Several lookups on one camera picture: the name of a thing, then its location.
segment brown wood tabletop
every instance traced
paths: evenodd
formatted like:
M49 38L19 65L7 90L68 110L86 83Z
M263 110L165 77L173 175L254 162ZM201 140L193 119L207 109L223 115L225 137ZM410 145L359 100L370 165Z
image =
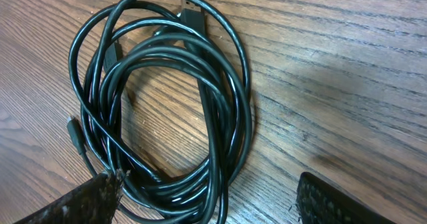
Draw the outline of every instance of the brown wood tabletop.
M119 0L0 0L0 223L13 223L90 178L66 120L79 116L67 57L83 23ZM176 10L179 0L150 0ZM230 188L228 223L297 223L310 171L397 223L427 220L427 0L207 0L251 59L256 132ZM151 16L126 11L119 24ZM102 25L83 44L79 71ZM152 28L120 39L125 51ZM226 32L209 36L238 66ZM123 136L170 175L207 154L194 79L135 71ZM136 213L159 215L124 200ZM114 223L131 223L117 212Z

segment wood grain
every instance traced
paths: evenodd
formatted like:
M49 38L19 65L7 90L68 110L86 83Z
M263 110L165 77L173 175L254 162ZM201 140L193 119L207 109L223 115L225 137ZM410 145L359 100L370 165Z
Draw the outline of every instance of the wood grain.
M118 1L0 0L1 223L89 179L65 127L79 113L67 55L87 18ZM179 8L179 0L150 1ZM254 89L256 134L230 189L228 223L297 223L296 208L288 210L302 171L397 223L425 223L427 0L208 1L244 40ZM119 24L151 15L126 11ZM125 51L152 31L122 38ZM212 18L208 31L239 69L230 38ZM101 32L98 25L83 44L80 73ZM204 158L195 80L149 68L136 71L127 88L136 98L123 105L123 135L133 149L170 175Z

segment cable bundle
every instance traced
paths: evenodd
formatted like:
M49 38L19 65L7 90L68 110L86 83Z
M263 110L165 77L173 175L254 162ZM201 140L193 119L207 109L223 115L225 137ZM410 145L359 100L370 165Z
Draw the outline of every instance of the cable bundle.
M119 210L140 223L208 223L220 198L217 223L225 223L228 212L228 186L244 165L252 140L250 110L250 70L242 41L230 22L204 0L186 0L215 17L232 38L242 65L243 81L221 52L203 33L182 23L167 9L138 0L121 0L100 10L79 30L69 52L69 76L81 103L81 122L86 143L106 169L127 171L124 193L136 203L158 211L164 219L139 217L123 205ZM138 19L113 31L126 9L146 9L163 17ZM77 57L91 29L108 17L99 47L89 63L83 86L77 74ZM176 29L150 37L137 44L101 79L105 52L127 32L153 25ZM196 49L168 45L183 41ZM195 77L198 81L209 140L209 155L187 175L164 177L138 157L121 138L121 94L133 70L142 67L167 67ZM97 175L85 152L82 157L93 175Z

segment cord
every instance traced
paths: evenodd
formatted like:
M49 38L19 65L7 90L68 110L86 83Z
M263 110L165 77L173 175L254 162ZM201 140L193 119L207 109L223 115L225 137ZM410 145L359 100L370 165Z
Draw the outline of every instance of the cord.
M225 223L228 186L244 165L252 141L250 69L242 41L231 23L215 7L204 0L185 1L212 15L228 32L240 56L243 81L220 48L203 32L186 25L167 9L146 1L121 0L100 10L78 31L69 52L69 76L81 103L81 122L87 145L106 169L114 173L118 169L124 173L130 171L125 178L123 192L136 203L155 209L164 217L159 220L145 219L122 204L119 206L120 211L139 223L208 223L218 198L217 223ZM119 16L126 9L146 9L163 17L138 19L113 31ZM99 47L81 85L77 73L81 44L91 29L106 17L108 19ZM127 32L153 25L173 27L179 32L163 33L137 44L125 57L104 70L105 76L101 79L107 48ZM183 41L186 47L191 46L196 52L168 45L170 41ZM121 94L126 81L133 70L153 66L177 69L198 80L206 121L208 156L187 175L173 179L164 177L151 167L121 138ZM82 143L78 141L74 144L78 146ZM78 149L91 174L97 175L84 147Z

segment coiled cable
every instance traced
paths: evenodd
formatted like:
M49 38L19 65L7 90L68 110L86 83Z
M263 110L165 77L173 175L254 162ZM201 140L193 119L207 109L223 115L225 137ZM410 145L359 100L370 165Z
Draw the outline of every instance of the coiled cable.
M208 223L220 198L217 223L225 223L228 213L228 186L244 165L252 141L250 109L250 69L246 51L231 23L204 0L186 0L215 17L233 40L240 56L243 81L206 35L192 29L167 9L139 0L121 0L94 14L78 31L69 52L69 76L81 103L81 122L86 143L106 169L127 171L123 192L136 203L155 209L164 219L139 217L123 205L119 210L140 223ZM138 19L113 30L126 9L146 9L163 17ZM77 58L83 40L91 29L108 17L83 85L77 73ZM101 78L107 48L122 35L140 27L173 27L179 32L150 37L137 44L124 58L106 70ZM183 41L205 53L197 53L168 41ZM136 155L121 138L121 94L133 70L167 67L195 77L198 82L206 121L209 154L193 171L168 178ZM85 152L83 160L92 175L97 172Z

